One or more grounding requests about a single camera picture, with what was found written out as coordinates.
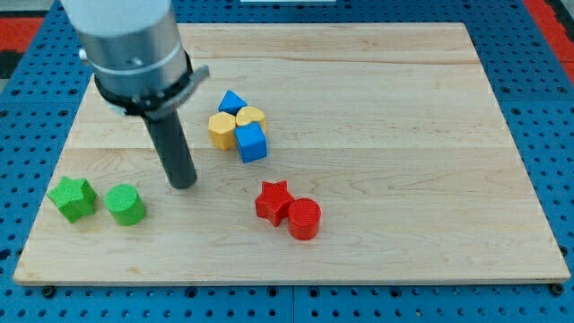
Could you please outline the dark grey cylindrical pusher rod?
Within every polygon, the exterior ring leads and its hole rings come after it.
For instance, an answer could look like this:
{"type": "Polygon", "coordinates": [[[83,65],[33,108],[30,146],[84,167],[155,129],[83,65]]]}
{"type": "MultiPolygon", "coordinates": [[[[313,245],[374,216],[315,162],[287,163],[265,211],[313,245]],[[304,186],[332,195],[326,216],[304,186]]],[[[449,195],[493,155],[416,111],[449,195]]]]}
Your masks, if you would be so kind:
{"type": "Polygon", "coordinates": [[[196,168],[177,111],[158,120],[143,121],[170,185],[177,189],[194,185],[196,168]]]}

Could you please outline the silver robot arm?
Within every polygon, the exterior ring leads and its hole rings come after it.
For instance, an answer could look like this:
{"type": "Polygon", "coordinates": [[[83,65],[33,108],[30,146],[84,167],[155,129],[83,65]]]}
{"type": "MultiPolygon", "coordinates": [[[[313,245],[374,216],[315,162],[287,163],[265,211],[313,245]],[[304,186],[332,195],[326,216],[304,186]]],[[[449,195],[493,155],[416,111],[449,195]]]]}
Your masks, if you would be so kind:
{"type": "Polygon", "coordinates": [[[209,74],[194,68],[170,0],[62,0],[82,48],[79,57],[109,107],[143,120],[174,188],[189,188],[196,168],[178,108],[209,74]]]}

